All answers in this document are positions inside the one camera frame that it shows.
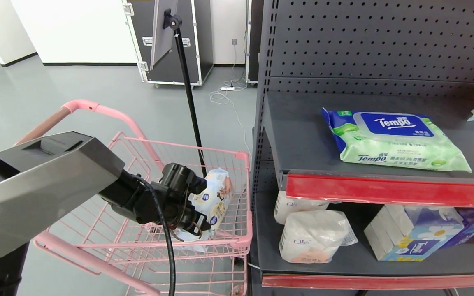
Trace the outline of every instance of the black cable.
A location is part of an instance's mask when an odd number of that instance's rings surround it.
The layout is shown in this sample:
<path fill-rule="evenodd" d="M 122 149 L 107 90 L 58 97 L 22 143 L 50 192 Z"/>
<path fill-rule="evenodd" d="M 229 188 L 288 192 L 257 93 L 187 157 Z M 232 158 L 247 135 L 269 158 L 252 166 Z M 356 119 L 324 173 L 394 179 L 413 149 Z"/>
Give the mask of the black cable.
<path fill-rule="evenodd" d="M 156 212 L 158 212 L 158 217 L 160 218 L 160 223 L 162 224 L 162 229 L 164 230 L 164 236 L 166 237 L 166 245 L 167 245 L 167 256 L 169 257 L 170 262 L 170 290 L 169 295 L 175 295 L 175 284 L 177 283 L 177 274 L 175 271 L 175 254 L 173 253 L 173 244 L 171 243 L 171 234 L 170 230 L 167 227 L 166 219 L 164 217 L 164 213 L 162 212 L 162 208 L 158 203 L 158 199 L 156 198 L 155 191 L 149 182 L 147 182 L 141 176 L 133 175 L 133 177 L 139 180 L 146 188 L 150 191 L 151 196 L 153 197 L 153 201 L 156 205 Z"/>

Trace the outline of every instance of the metal latch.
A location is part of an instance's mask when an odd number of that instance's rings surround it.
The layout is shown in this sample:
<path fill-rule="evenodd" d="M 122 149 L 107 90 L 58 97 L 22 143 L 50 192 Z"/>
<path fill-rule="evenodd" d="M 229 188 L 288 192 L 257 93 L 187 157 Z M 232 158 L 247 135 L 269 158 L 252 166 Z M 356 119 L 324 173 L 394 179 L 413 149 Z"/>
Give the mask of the metal latch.
<path fill-rule="evenodd" d="M 126 3 L 124 4 L 124 13 L 126 15 L 134 15 L 134 11 L 133 11 L 133 4 L 130 4 L 130 3 Z"/>
<path fill-rule="evenodd" d="M 189 38 L 183 38 L 182 43 L 184 44 L 184 47 L 191 47 L 191 43 L 190 43 Z"/>
<path fill-rule="evenodd" d="M 142 37 L 142 43 L 144 46 L 153 46 L 153 38 L 152 37 Z"/>
<path fill-rule="evenodd" d="M 142 43 L 144 46 L 153 46 L 153 38 L 142 37 Z M 184 44 L 184 47 L 191 47 L 191 42 L 189 38 L 183 38 L 182 43 Z"/>
<path fill-rule="evenodd" d="M 139 63 L 139 68 L 140 68 L 140 70 L 143 70 L 143 71 L 149 71 L 149 68 L 147 67 L 146 62 L 140 62 Z"/>

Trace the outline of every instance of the shopping cart handle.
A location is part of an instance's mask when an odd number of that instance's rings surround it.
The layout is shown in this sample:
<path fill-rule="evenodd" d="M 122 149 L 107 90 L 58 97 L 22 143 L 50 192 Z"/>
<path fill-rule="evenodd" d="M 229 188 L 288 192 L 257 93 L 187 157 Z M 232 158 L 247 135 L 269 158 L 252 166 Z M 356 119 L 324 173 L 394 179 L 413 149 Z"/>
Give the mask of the shopping cart handle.
<path fill-rule="evenodd" d="M 147 140 L 137 123 L 132 118 L 127 116 L 126 113 L 120 112 L 116 109 L 112 109 L 109 107 L 101 106 L 99 103 L 87 101 L 86 99 L 76 99 L 74 101 L 65 103 L 60 110 L 52 114 L 44 122 L 34 128 L 28 134 L 26 134 L 19 142 L 16 143 L 16 145 L 28 142 L 30 140 L 34 140 L 38 137 L 45 135 L 45 133 L 52 129 L 52 127 L 60 123 L 61 120 L 63 120 L 69 114 L 72 114 L 78 109 L 86 109 L 92 112 L 98 112 L 107 116 L 118 118 L 127 123 L 139 139 Z"/>

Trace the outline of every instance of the black pole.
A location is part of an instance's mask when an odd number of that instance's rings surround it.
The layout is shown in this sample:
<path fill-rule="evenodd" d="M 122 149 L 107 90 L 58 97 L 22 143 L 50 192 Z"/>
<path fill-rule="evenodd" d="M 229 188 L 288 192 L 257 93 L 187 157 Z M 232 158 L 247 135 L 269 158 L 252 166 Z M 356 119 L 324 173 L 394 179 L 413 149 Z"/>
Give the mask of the black pole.
<path fill-rule="evenodd" d="M 179 53 L 180 66 L 182 67 L 182 76 L 184 77 L 184 87 L 186 88 L 186 96 L 188 97 L 188 105 L 190 106 L 191 122 L 193 124 L 193 132 L 197 146 L 202 147 L 201 134 L 199 132 L 199 123 L 197 122 L 197 114 L 195 112 L 195 103 L 193 101 L 193 92 L 191 91 L 190 73 L 188 72 L 188 64 L 186 63 L 186 53 L 184 53 L 184 44 L 182 43 L 182 35 L 180 27 L 173 29 L 175 32 L 175 43 L 177 44 L 177 52 Z M 199 160 L 201 161 L 202 174 L 206 176 L 206 165 L 204 164 L 204 155 L 199 149 Z"/>

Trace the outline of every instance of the red shelf edge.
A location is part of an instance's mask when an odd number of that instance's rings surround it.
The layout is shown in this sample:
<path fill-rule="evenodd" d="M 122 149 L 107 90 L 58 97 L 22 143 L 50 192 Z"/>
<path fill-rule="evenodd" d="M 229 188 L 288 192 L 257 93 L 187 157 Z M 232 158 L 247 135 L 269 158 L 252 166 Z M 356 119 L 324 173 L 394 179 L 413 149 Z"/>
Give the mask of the red shelf edge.
<path fill-rule="evenodd" d="M 474 287 L 473 275 L 432 277 L 346 277 L 340 275 L 263 274 L 263 287 L 333 290 L 426 290 Z"/>
<path fill-rule="evenodd" d="M 288 174 L 286 196 L 367 204 L 474 208 L 474 184 Z"/>

